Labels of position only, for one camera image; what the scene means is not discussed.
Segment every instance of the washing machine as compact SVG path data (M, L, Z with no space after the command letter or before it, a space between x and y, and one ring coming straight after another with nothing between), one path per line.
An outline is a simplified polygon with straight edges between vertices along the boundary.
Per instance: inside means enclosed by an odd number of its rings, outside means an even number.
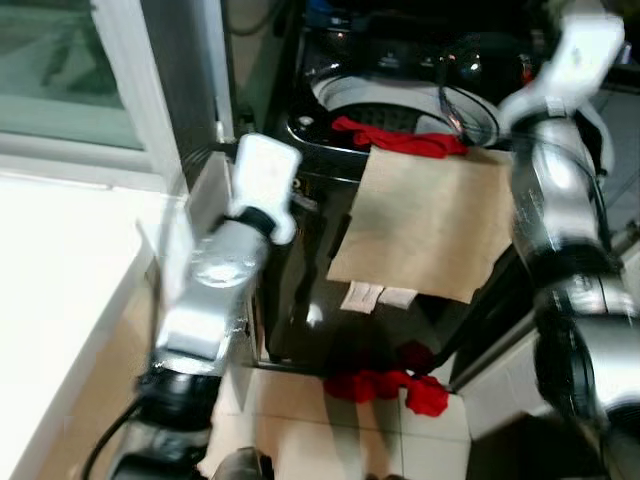
M349 285L326 274L349 224L368 147L354 145L332 123L347 116L390 132L464 134L470 145L504 147L496 105L531 80L547 48L544 24L529 6L306 2L267 122L267 134L303 157L292 205L298 232L275 252L260 289L268 361L294 370L388 368L396 340L414 336L433 352L442 348L441 299L420 296L408 311L378 306L372 315L340 309ZM400 323L404 331L393 331Z

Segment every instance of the beige floor tile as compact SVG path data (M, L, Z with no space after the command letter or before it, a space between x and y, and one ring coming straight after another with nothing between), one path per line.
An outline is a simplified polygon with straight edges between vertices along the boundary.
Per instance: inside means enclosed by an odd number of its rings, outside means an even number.
M249 413L400 432L397 400L345 402L326 395L322 380L316 377L255 370L247 399Z
M400 435L264 417L217 417L201 469L212 475L237 448L257 446L273 459L278 480L362 480L402 472Z
M244 369L245 367L234 367L231 368ZM248 375L253 375L251 369L248 370ZM240 415L243 413L243 406L240 405L242 402L238 398L242 392L237 392L234 389L233 381L231 375L225 375L222 377L222 384L220 385L220 390L218 392L218 399L216 400L216 407L214 411L214 415Z
M405 406L406 390L400 394L400 425L402 434L448 440L469 440L467 415L462 397L449 396L449 406L439 417L416 415Z
M451 379L451 372L453 371L453 364L455 360L456 354L454 353L446 362L444 362L444 365L436 368L429 375L431 375L432 377L436 377L442 385L449 385L449 380Z
M470 444L402 435L407 480L464 480Z

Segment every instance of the red cloth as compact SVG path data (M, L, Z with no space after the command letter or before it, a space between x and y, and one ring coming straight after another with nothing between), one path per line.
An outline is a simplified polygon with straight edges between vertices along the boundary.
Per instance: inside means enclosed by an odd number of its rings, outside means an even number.
M353 143L359 146L376 145L392 152L445 158L447 155L464 155L468 149L455 135L444 133L392 133L380 128L354 122L348 117L336 118L331 128L339 132L353 132Z
M415 370L427 368L433 357L427 347L415 341L401 345L397 352L400 362L409 359L409 363L416 367ZM406 405L416 414L437 417L449 405L449 392L436 378L412 378L403 370L360 370L355 373L339 373L324 381L324 390L329 395L355 403L366 403L375 398L397 398L401 387L407 388Z

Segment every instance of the black hose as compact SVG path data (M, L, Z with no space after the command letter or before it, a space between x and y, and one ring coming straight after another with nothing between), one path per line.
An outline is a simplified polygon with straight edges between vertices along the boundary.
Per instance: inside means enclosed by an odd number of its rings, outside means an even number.
M131 418L131 416L136 412L136 410L138 410L139 407L139 399L131 402L131 405L129 405L129 407L116 419L116 421L113 422L111 426L107 428L107 430L102 434L102 436L98 440L98 443L96 443L96 445L93 447L93 450L91 450L91 453L84 463L81 475L82 480L90 480L91 470L93 469L93 466L104 447L107 445L107 443L109 443L111 437L113 437L113 435L120 429L120 427L122 427L122 425L124 425L125 422L129 420L129 418Z
M487 131L487 129L481 129L481 128L471 127L471 126L465 126L465 130L478 131L478 132ZM604 246L605 250L607 252L611 252L612 250L611 232L609 231L609 220L607 217L607 209L604 202L604 197L602 195L602 190L600 189L600 185L598 184L598 179L596 178L596 175L593 172L591 172L587 168L587 166L584 165L584 163L582 163L580 158L578 158L578 156L574 152L572 152L571 150L567 149L562 145L549 142L546 139L540 138L532 134L516 133L516 134L512 134L511 138L517 139L517 140L527 140L530 142L543 144L545 146L560 150L566 156L566 158L568 158L576 167L580 169L582 173L585 174L585 176L589 181L590 194L595 204L596 217L598 219L598 236L600 237L600 241L602 242L602 245Z

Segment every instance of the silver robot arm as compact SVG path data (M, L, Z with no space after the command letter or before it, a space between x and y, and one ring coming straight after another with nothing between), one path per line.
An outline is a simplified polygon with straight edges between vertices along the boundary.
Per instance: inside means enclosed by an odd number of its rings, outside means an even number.
M570 6L556 55L501 113L515 153L513 244L536 287L539 390L564 415L606 429L640 412L640 326L603 243L595 169L572 119L624 30L619 18L584 7Z
M138 381L137 400L121 417L127 420L125 435L108 478L204 478L196 467L211 437L238 319L270 244L289 243L294 234L288 205L299 162L297 150L268 137L240 140L228 219L192 255L184 291L167 309L150 367ZM83 479L94 460L87 462Z

